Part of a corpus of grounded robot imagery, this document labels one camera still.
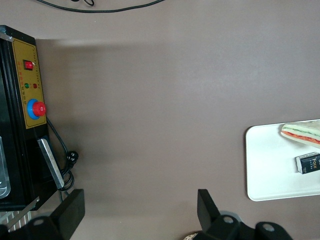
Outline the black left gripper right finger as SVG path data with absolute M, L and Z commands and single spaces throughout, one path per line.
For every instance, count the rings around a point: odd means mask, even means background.
M 229 214 L 221 214 L 207 189 L 197 192 L 197 216 L 201 231 L 198 240 L 236 240 L 239 221 Z

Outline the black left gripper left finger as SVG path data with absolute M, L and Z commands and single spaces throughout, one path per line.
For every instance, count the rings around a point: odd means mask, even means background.
M 49 215 L 33 219 L 26 227 L 27 240 L 69 240 L 85 216 L 85 192 L 73 190 Z

